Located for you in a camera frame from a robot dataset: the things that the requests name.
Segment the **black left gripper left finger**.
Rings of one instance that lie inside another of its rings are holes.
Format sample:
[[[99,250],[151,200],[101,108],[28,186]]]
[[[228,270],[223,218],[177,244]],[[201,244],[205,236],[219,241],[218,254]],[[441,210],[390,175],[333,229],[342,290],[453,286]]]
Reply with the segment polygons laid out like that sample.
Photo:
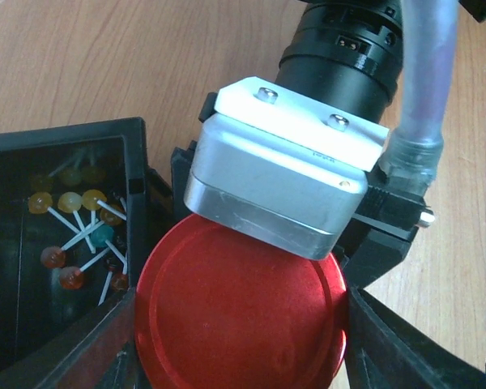
[[[130,288],[65,329],[29,320],[0,348],[0,388],[136,388],[134,305]]]

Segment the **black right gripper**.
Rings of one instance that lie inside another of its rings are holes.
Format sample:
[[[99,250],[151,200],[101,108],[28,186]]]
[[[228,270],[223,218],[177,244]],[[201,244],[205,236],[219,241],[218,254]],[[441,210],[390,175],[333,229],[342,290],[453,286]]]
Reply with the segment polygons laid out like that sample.
[[[407,256],[420,215],[433,212],[423,196],[395,189],[379,166],[367,174],[369,188],[334,248],[347,281],[372,284]]]

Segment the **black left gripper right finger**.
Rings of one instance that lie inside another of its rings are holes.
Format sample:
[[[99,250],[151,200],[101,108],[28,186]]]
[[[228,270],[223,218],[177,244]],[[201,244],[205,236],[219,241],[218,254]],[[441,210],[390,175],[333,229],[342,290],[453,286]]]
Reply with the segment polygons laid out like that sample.
[[[486,374],[456,357],[363,289],[349,288],[351,388],[486,388]]]

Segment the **red jar lid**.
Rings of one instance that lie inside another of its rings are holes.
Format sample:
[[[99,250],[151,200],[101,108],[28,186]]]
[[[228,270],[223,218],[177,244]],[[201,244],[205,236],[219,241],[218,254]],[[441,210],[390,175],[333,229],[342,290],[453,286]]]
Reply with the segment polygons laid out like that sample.
[[[347,288],[333,255],[303,259],[191,215],[144,266],[134,334],[154,388],[327,388]]]

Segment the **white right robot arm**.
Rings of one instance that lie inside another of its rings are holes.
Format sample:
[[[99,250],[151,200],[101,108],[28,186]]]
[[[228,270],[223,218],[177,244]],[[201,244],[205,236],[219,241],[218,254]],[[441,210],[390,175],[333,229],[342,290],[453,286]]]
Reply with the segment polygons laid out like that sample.
[[[312,1],[274,82],[210,93],[172,158],[180,262],[236,279],[336,258],[359,287],[401,263],[433,220],[378,164],[402,48],[398,2]]]

